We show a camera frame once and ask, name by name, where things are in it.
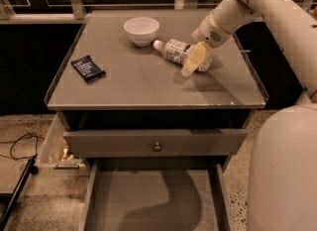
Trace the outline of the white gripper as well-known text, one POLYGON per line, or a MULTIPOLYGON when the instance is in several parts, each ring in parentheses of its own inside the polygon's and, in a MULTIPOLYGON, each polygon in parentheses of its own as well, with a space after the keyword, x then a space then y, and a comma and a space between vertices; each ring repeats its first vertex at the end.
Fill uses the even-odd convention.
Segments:
POLYGON ((197 43, 186 59, 181 73, 190 76, 194 71, 205 72, 211 64, 212 48, 218 48, 228 41, 236 25, 230 12, 225 9, 213 9, 191 34, 197 43))

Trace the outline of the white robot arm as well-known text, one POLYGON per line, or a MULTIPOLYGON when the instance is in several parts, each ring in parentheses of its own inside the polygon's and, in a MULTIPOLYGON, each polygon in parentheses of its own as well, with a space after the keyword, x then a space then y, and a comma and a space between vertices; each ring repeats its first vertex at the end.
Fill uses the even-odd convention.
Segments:
POLYGON ((317 231, 316 19, 292 0, 223 0, 192 33, 185 76, 242 26, 261 17, 304 88, 305 98, 261 126, 253 146, 247 231, 317 231))

